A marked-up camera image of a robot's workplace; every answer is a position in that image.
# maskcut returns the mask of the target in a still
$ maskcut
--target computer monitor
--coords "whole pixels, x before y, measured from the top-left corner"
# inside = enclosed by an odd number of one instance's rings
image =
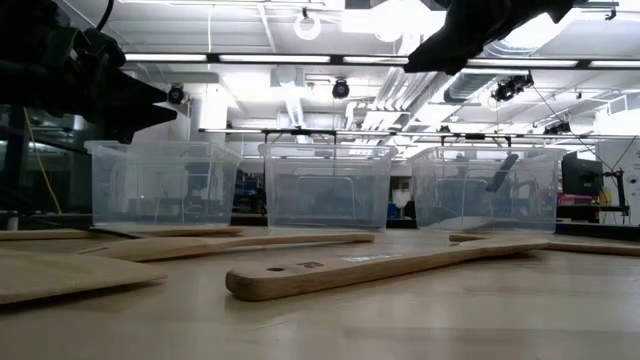
[[[562,192],[569,195],[599,196],[604,186],[602,163],[578,159],[576,152],[562,158]]]

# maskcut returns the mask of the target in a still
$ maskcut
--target clear plastic bin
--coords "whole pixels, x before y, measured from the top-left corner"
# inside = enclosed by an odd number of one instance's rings
[[[262,144],[269,227],[382,230],[391,146]]]
[[[565,150],[433,147],[411,161],[419,228],[554,232]]]
[[[241,157],[204,142],[88,141],[93,222],[228,225]]]

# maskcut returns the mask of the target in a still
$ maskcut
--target wooden tabletop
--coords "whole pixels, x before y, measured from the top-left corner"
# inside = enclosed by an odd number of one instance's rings
[[[0,247],[65,252],[87,243],[95,240]],[[248,264],[448,246],[446,234],[389,230],[375,244],[154,263],[169,272],[164,283],[0,308],[0,359],[640,357],[640,258],[536,251],[261,303],[237,300],[224,286],[227,270]]]

